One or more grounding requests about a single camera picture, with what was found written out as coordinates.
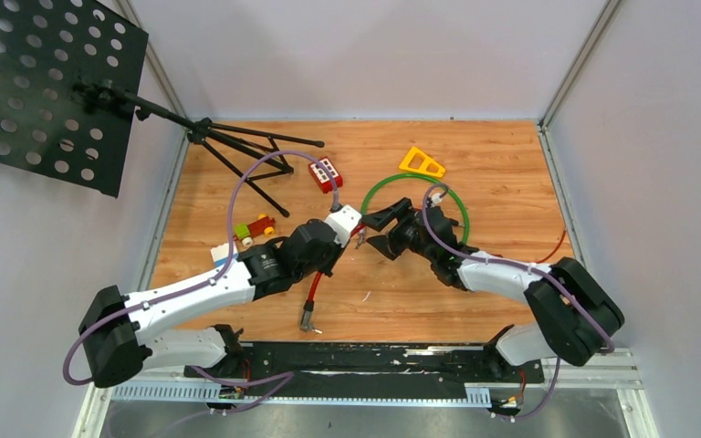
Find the red cable lock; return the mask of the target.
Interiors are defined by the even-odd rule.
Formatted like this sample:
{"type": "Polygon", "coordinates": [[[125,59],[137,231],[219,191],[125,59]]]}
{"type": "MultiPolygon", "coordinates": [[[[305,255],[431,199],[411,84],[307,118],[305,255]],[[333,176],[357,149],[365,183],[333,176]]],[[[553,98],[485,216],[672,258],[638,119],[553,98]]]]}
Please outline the red cable lock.
{"type": "Polygon", "coordinates": [[[318,292],[320,280],[324,276],[330,275],[330,271],[338,263],[338,261],[340,260],[340,258],[344,254],[344,252],[345,252],[344,249],[340,250],[339,254],[331,262],[327,272],[318,271],[315,274],[315,276],[313,277],[312,282],[310,284],[307,298],[306,298],[304,305],[302,307],[302,313],[301,313],[300,321],[299,321],[299,329],[301,331],[303,331],[303,332],[316,331],[315,326],[312,323],[312,315],[313,315],[313,311],[314,311],[314,307],[315,307],[315,298],[316,298],[316,295],[318,292]]]}

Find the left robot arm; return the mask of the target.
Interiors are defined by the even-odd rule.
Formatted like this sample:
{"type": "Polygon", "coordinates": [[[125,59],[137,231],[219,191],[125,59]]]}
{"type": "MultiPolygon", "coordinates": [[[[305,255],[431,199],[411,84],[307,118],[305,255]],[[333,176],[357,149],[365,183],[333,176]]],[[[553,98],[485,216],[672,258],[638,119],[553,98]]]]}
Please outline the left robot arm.
{"type": "Polygon", "coordinates": [[[80,383],[69,369],[77,349],[83,349],[89,365],[86,381],[98,388],[119,385],[149,368],[176,365],[181,356],[222,377],[236,375],[244,355],[225,342],[225,335],[214,329],[202,332],[199,346],[189,352],[185,346],[167,347],[169,331],[214,309],[286,292],[313,273],[330,275],[359,221],[358,214],[311,219],[288,237],[229,255],[222,266],[166,287],[129,294],[116,286],[101,289],[65,358],[66,382],[80,383]]]}

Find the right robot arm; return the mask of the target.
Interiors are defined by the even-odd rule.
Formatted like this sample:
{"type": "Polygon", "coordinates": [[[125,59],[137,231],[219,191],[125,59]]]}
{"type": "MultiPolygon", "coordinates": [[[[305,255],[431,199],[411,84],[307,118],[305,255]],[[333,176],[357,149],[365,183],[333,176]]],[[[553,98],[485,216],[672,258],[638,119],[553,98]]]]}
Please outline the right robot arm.
{"type": "Polygon", "coordinates": [[[367,243],[387,258],[411,251],[428,260],[448,287],[529,306],[532,323],[503,328],[488,343],[485,368],[493,379],[507,381],[533,360],[583,366],[593,355],[613,351],[612,335],[623,326],[624,314],[579,261],[563,257],[536,264],[491,255],[461,242],[440,207],[421,211],[408,198],[361,221],[377,233],[367,243]]]}

